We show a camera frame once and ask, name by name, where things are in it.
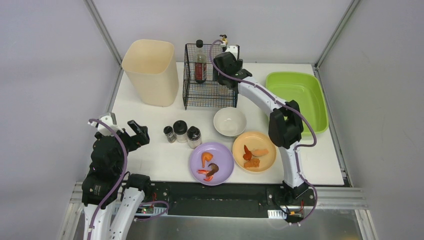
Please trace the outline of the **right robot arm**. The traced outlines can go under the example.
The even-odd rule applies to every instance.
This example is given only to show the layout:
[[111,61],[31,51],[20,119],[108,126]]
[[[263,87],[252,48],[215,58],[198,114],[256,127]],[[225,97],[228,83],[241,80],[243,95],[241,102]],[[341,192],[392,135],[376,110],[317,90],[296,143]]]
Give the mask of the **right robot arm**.
[[299,155],[305,119],[300,113],[299,104],[295,100],[285,101],[272,94],[230,52],[222,52],[211,57],[210,61],[214,80],[248,98],[268,115],[268,137],[283,154],[282,184],[286,198],[299,198],[309,188]]

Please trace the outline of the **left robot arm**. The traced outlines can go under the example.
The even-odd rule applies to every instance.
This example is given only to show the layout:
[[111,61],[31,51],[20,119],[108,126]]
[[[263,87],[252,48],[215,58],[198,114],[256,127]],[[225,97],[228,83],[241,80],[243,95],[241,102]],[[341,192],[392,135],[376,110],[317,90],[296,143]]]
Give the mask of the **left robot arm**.
[[128,154],[149,144],[148,127],[130,120],[127,124],[135,134],[129,135],[125,129],[98,119],[90,119],[89,123],[104,127],[105,132],[95,134],[89,171],[81,185],[85,218],[83,238],[124,240],[137,209],[152,192],[149,176],[129,174],[123,187],[121,206],[112,219],[119,188],[125,177]]

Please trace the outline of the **soy sauce bottle red label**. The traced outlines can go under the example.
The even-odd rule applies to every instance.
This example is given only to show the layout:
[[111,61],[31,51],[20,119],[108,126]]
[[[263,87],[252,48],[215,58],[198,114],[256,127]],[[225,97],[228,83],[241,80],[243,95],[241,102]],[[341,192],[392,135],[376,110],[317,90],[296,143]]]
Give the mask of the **soy sauce bottle red label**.
[[198,84],[203,84],[207,80],[207,59],[203,49],[204,43],[201,39],[198,39],[195,45],[194,79]]

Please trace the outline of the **clear bottle gold pump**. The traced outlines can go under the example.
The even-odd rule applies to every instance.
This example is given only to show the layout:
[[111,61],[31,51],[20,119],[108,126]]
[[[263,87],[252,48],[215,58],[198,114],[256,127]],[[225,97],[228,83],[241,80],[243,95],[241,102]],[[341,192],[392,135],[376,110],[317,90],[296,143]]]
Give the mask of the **clear bottle gold pump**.
[[219,36],[221,37],[220,47],[222,48],[222,52],[225,52],[228,46],[228,36],[226,34],[220,34]]

